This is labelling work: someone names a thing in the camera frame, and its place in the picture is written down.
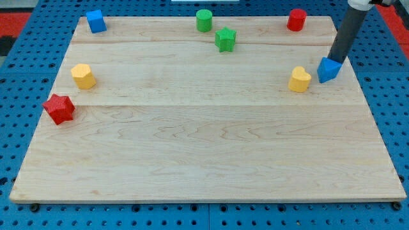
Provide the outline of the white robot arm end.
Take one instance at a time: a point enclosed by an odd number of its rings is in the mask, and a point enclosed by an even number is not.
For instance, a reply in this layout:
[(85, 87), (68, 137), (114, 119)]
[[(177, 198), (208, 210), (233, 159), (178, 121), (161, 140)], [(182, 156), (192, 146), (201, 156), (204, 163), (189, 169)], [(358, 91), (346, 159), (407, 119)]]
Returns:
[(360, 11), (369, 11), (374, 5), (382, 3), (383, 0), (348, 0), (349, 6)]

